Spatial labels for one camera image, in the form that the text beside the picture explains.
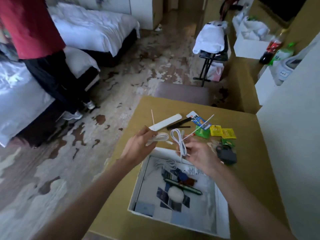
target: bed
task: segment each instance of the bed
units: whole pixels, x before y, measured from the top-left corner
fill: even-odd
[[[82,50],[66,47],[66,63],[88,90],[99,80],[96,61]],[[13,137],[32,147],[39,146],[55,130],[64,112],[61,104],[47,94],[23,62],[0,60],[0,145]]]
[[[115,66],[140,37],[139,22],[128,14],[62,2],[48,11],[66,45],[87,52],[101,66]]]

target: black folding stand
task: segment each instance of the black folding stand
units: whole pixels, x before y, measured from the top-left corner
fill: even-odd
[[[213,54],[213,53],[209,53],[209,52],[201,50],[200,54],[199,54],[199,57],[200,58],[204,58],[205,61],[204,61],[203,67],[202,67],[202,71],[200,73],[200,77],[194,77],[193,80],[202,81],[201,87],[204,86],[205,81],[206,82],[210,82],[210,80],[206,79],[206,76],[207,76],[207,73],[209,71],[209,68],[210,68],[212,62],[214,60],[216,60],[216,61],[227,61],[228,60],[227,51],[228,51],[228,37],[227,37],[227,35],[224,36],[224,49],[223,49],[223,51],[218,52],[216,54]]]

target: white blanket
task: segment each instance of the white blanket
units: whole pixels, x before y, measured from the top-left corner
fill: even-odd
[[[206,24],[195,40],[193,53],[206,51],[216,54],[224,50],[224,32],[219,26]]]
[[[64,49],[66,63],[79,78],[96,61],[82,50]],[[10,139],[35,120],[54,101],[32,77],[24,63],[0,61],[0,144]]]
[[[61,2],[48,10],[62,39],[70,47],[110,52],[114,57],[133,29],[140,37],[139,22],[131,15],[86,10]]]

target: white towel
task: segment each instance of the white towel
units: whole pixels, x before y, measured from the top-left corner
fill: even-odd
[[[224,32],[221,27],[206,24],[202,28],[195,40],[193,53],[198,54],[201,50],[213,54],[224,50]]]

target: red shirt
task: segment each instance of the red shirt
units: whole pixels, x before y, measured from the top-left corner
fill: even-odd
[[[66,47],[45,0],[0,0],[0,19],[20,59],[45,57]]]

